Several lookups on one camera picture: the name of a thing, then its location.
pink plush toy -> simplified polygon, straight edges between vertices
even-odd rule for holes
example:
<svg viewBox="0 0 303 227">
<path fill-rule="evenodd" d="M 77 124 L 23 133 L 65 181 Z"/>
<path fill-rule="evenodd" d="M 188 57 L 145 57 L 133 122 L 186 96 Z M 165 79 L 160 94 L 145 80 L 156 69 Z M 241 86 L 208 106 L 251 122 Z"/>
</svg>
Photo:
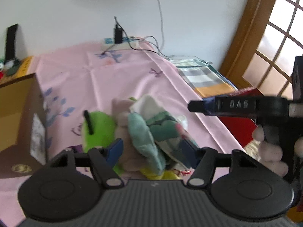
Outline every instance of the pink plush toy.
<svg viewBox="0 0 303 227">
<path fill-rule="evenodd" d="M 146 166 L 145 158 L 134 148 L 128 133 L 127 117 L 132 104 L 134 104 L 133 100 L 113 99 L 112 101 L 112 115 L 117 123 L 115 138 L 121 138 L 124 143 L 124 150 L 119 159 L 119 165 L 128 172 L 139 171 Z"/>
</svg>

pink bedsheet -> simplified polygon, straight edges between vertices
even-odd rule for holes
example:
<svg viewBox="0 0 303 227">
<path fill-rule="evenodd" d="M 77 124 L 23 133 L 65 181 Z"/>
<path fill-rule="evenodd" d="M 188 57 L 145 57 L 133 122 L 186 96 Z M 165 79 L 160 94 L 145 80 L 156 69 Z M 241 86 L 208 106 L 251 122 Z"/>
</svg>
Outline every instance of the pink bedsheet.
<svg viewBox="0 0 303 227">
<path fill-rule="evenodd" d="M 187 103 L 199 96 L 169 61 L 146 51 L 111 51 L 105 56 L 100 53 L 100 44 L 88 43 L 43 54 L 31 64 L 29 72 L 37 73 L 48 104 L 50 157 L 68 146 L 82 144 L 78 126 L 83 121 L 83 110 L 111 114 L 113 98 L 139 98 L 146 93 L 173 115 L 185 115 L 188 131 L 200 147 L 223 153 L 242 149 L 217 117 L 187 110 Z M 215 177 L 226 173 L 226 169 L 217 170 Z M 24 218 L 17 201 L 17 190 L 24 180 L 0 180 L 0 219 L 9 227 Z"/>
</svg>

white wall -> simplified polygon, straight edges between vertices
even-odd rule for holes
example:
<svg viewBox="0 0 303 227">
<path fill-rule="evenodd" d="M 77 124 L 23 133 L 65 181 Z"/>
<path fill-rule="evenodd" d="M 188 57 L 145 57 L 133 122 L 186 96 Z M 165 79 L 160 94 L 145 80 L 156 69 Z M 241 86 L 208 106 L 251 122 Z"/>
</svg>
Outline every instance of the white wall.
<svg viewBox="0 0 303 227">
<path fill-rule="evenodd" d="M 246 0 L 161 0 L 163 53 L 196 55 L 219 68 Z M 0 0 L 0 56 L 6 27 L 19 23 L 17 56 L 112 37 L 114 19 L 129 36 L 161 42 L 157 0 Z"/>
</svg>

cardboard box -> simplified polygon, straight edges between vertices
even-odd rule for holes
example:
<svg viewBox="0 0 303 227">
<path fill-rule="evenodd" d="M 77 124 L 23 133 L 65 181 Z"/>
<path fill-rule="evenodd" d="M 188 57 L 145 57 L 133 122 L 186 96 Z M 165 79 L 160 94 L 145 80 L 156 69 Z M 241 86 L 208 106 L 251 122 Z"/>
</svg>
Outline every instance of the cardboard box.
<svg viewBox="0 0 303 227">
<path fill-rule="evenodd" d="M 46 114 L 35 74 L 0 85 L 0 178 L 31 175 L 46 163 Z"/>
</svg>

power strip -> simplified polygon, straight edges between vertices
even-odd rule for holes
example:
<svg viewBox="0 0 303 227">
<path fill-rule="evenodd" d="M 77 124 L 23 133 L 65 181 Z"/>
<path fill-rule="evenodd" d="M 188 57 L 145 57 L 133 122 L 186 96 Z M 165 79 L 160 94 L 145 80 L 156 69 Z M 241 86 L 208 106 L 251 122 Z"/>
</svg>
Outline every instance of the power strip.
<svg viewBox="0 0 303 227">
<path fill-rule="evenodd" d="M 139 47 L 139 41 L 135 40 L 135 37 L 129 37 L 129 43 L 135 49 L 137 49 Z M 105 38 L 102 42 L 101 50 L 104 51 L 109 46 L 111 46 L 113 44 L 114 44 L 114 39 L 113 38 Z M 127 42 L 126 37 L 122 38 L 122 43 L 121 44 L 116 44 L 113 48 L 111 48 L 111 50 L 127 50 L 127 49 L 130 49 L 130 46 Z"/>
</svg>

